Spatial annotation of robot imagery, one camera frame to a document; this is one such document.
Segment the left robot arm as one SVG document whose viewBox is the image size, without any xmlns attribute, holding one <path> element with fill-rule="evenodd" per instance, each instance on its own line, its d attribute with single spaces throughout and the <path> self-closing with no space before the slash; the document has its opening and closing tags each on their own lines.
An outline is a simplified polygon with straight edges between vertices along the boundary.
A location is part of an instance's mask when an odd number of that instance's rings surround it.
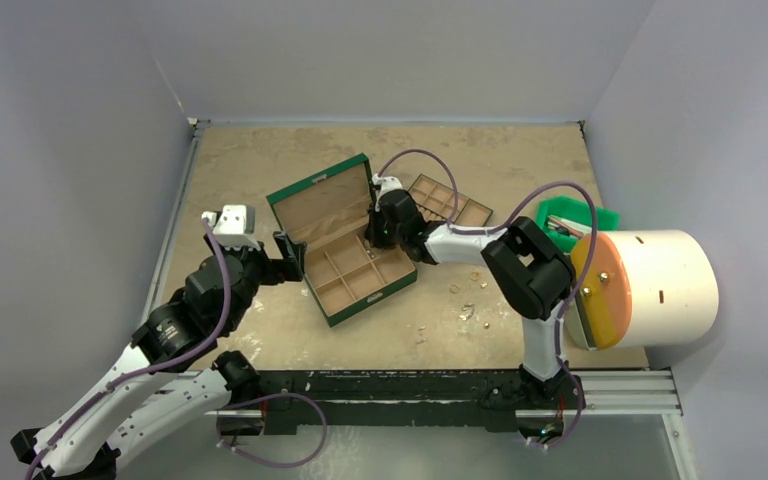
<svg viewBox="0 0 768 480">
<path fill-rule="evenodd" d="M 210 410 L 262 402 L 260 375 L 240 351 L 193 363 L 241 323 L 258 291 L 304 278 L 307 245 L 278 231 L 279 258 L 243 233 L 210 227 L 212 249 L 181 288 L 152 310 L 108 372 L 49 426 L 13 436 L 28 479 L 113 479 L 147 447 Z"/>
</svg>

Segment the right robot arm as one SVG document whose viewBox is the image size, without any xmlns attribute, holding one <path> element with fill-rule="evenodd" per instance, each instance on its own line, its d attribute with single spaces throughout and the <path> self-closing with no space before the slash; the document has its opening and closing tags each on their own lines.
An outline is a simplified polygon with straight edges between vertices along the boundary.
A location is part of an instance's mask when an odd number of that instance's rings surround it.
<svg viewBox="0 0 768 480">
<path fill-rule="evenodd" d="M 415 263 L 484 267 L 522 322 L 521 392 L 536 407 L 556 399 L 568 367 L 560 329 L 580 287 L 569 257 L 528 217 L 494 233 L 430 221 L 401 187 L 376 189 L 366 237 L 376 248 L 400 247 Z"/>
</svg>

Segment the green ring tray insert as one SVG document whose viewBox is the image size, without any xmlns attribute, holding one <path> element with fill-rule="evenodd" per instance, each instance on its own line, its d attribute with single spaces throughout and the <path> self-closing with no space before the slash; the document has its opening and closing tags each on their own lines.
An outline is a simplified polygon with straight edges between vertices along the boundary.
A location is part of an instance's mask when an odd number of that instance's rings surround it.
<svg viewBox="0 0 768 480">
<path fill-rule="evenodd" d="M 408 188 L 418 210 L 426 221 L 444 221 L 451 214 L 460 226 L 484 227 L 489 224 L 493 210 L 427 175 L 420 174 Z"/>
</svg>

